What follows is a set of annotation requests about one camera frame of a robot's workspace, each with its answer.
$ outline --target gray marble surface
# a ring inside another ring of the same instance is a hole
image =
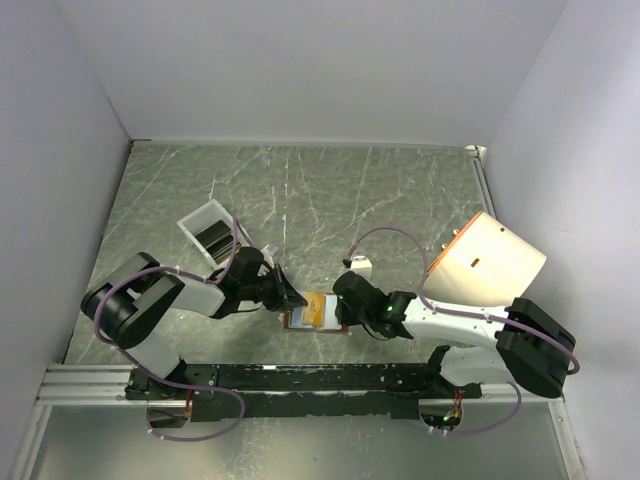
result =
[[[136,144],[105,229],[92,282],[138,251],[161,263],[210,273],[176,222],[209,199],[235,213],[259,247],[280,247],[300,290],[331,291],[354,239],[379,225],[404,227],[433,258],[479,210],[471,162],[458,148],[166,146]],[[415,289],[422,260],[410,240],[379,232],[358,253],[384,291]],[[361,363],[426,361],[440,339],[378,342],[349,335],[287,332],[276,313],[214,320],[170,311],[157,327],[188,362]],[[93,337],[80,314],[66,363],[125,360]]]

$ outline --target small white object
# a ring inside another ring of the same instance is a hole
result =
[[[351,268],[349,269],[354,273],[357,273],[365,280],[371,280],[371,272],[373,271],[373,265],[364,255],[356,255],[351,261]]]

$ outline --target white plastic box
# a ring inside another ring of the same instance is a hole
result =
[[[198,237],[200,236],[200,238],[202,238],[202,234],[204,232],[207,232],[208,229],[213,228],[214,225],[216,225],[220,221],[222,221],[223,224],[228,227],[229,235],[231,235],[231,232],[233,231],[233,218],[231,217],[229,212],[227,212],[216,200],[211,200],[205,203],[203,206],[201,206],[197,210],[194,210],[189,215],[178,221],[178,226],[187,236],[189,241],[193,243],[198,250],[200,250],[200,253],[204,255],[207,262],[209,262],[209,264],[211,264],[211,266],[215,270],[226,265],[229,259],[228,253],[231,252],[230,248],[226,254],[221,254],[214,258],[214,256],[210,253],[210,246],[203,245]],[[238,232],[238,246],[240,247],[247,245],[247,241],[240,234],[240,232]]]

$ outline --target small box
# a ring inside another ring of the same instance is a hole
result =
[[[233,245],[233,217],[216,200],[179,220],[178,226],[214,269],[226,265]],[[238,248],[247,245],[238,232]]]

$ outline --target metal frame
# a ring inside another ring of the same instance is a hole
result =
[[[478,191],[480,192],[482,207],[485,212],[487,212],[493,218],[496,218],[496,211],[493,208],[493,202],[491,201],[491,195],[489,194],[489,186],[487,185],[487,180],[485,179],[483,169],[483,160],[486,156],[487,149],[479,145],[473,145],[473,147],[473,150],[467,147],[467,152],[469,153],[469,157],[471,158],[473,171],[476,174],[476,185],[478,186]]]

